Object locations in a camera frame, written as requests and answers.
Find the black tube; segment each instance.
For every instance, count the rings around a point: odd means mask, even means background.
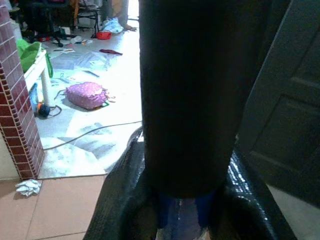
[[[194,198],[224,181],[270,0],[140,0],[145,167],[158,191]]]

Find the door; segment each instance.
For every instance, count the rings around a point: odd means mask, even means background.
[[[267,183],[320,206],[320,1],[291,1],[248,98],[238,144]]]

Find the brick pillar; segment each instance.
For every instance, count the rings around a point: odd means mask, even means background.
[[[20,178],[37,178],[45,154],[3,0],[0,0],[0,132]]]

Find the green towel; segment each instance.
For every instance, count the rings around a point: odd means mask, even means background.
[[[23,72],[25,73],[32,66],[32,64],[35,63],[36,56],[41,50],[41,42],[36,41],[32,44],[29,44],[23,39],[18,39],[16,41],[16,48],[18,50],[18,55],[20,58]],[[50,78],[52,78],[53,69],[52,69],[48,54],[46,54],[45,59],[46,59],[46,65],[48,67],[49,76]]]

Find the floor tile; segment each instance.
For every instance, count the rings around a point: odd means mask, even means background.
[[[269,186],[288,224],[299,240],[320,239],[320,209]]]
[[[38,196],[16,193],[15,182],[0,183],[0,240],[25,240]]]
[[[49,237],[49,238],[43,238],[39,240],[83,240],[85,237],[85,233],[76,233],[76,234],[70,234],[70,235],[64,235],[64,236],[56,236],[56,237]]]
[[[27,239],[85,232],[103,181],[103,175],[44,180]]]

